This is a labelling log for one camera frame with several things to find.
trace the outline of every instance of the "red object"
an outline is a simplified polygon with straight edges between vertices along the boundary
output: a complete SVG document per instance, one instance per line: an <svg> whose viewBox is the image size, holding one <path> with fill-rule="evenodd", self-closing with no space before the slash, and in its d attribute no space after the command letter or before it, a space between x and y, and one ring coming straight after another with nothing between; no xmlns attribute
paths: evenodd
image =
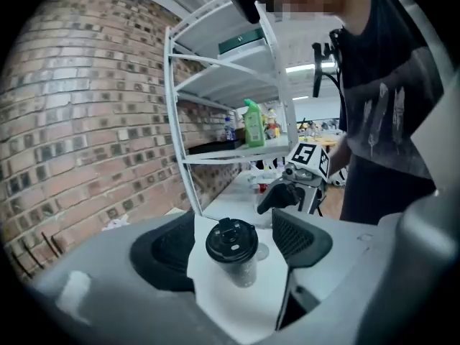
<svg viewBox="0 0 460 345"><path fill-rule="evenodd" d="M260 193L265 192L267 188L268 188L268 184L259 183L259 191L260 191Z"/></svg>

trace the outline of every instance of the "wooden floor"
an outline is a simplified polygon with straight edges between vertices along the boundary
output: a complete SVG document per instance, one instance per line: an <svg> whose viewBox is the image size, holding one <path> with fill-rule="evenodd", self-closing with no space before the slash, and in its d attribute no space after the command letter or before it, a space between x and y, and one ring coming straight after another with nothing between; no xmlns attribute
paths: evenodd
<svg viewBox="0 0 460 345"><path fill-rule="evenodd" d="M342 210L342 203L344 201L345 188L338 188L328 185L326 190L326 198L322 202L320 209L323 216L331 217L332 219L338 220Z"/></svg>

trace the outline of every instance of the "person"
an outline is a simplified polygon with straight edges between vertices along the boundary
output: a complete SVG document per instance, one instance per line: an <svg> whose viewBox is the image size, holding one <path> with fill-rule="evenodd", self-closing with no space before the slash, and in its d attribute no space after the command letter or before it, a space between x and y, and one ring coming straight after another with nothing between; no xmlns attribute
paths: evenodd
<svg viewBox="0 0 460 345"><path fill-rule="evenodd" d="M432 193L435 185L410 140L443 93L421 33L398 0L265 0L294 12L333 14L344 136L330 152L330 175L348 165L341 220L378 224Z"/></svg>

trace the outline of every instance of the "shelf board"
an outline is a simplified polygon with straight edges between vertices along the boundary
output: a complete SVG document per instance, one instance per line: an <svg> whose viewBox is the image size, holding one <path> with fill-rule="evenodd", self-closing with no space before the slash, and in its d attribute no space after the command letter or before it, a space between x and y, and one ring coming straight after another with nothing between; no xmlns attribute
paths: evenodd
<svg viewBox="0 0 460 345"><path fill-rule="evenodd" d="M259 27L260 24L249 23L228 1L190 23L175 41L197 55L215 59L219 43Z"/></svg>
<svg viewBox="0 0 460 345"><path fill-rule="evenodd" d="M249 48L226 57L222 62L240 65L269 76L273 78L273 83L276 83L274 61L266 45ZM233 109L245 106L245 98L250 98L259 104L278 98L275 84L269 84L246 72L217 64L184 80L175 87L175 90Z"/></svg>
<svg viewBox="0 0 460 345"><path fill-rule="evenodd" d="M288 136L286 134L281 134L279 138L266 139L265 146L249 147L248 144L243 144L237 149L188 155L183 162L188 164L229 164L283 157L286 156L289 151Z"/></svg>

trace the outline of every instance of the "white shelving unit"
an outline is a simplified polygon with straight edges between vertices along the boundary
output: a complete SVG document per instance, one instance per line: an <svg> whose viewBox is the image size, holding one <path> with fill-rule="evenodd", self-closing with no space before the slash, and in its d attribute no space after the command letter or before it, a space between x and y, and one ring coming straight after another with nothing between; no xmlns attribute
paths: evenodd
<svg viewBox="0 0 460 345"><path fill-rule="evenodd" d="M280 48L264 9L257 5L258 24L250 24L231 0L213 0L190 14L165 33L165 97L171 126L172 142L180 174L190 204L202 215L190 173L191 164L223 165L235 162L274 159L288 154L298 141L293 98L288 88ZM262 28L264 39L242 45L219 58L219 43ZM205 69L175 86L173 60L185 59L202 63ZM280 101L287 129L280 138L266 141L263 147L246 144L230 151L187 155L176 104L187 100L218 109L235 111L244 106L244 99L262 104Z"/></svg>

